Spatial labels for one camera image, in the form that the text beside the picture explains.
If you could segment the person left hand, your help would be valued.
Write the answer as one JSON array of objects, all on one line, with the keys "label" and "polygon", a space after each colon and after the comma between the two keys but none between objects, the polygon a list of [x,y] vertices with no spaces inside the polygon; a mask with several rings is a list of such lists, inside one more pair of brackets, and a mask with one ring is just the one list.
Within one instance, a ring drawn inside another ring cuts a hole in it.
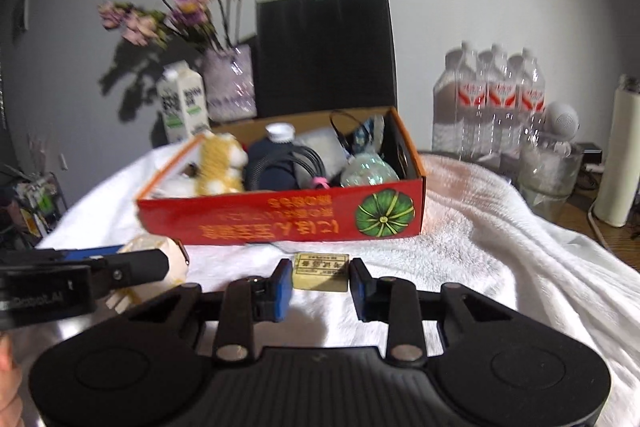
[{"label": "person left hand", "polygon": [[22,383],[22,370],[13,356],[11,337],[1,335],[0,343],[0,425],[22,427],[23,401],[18,395]]}]

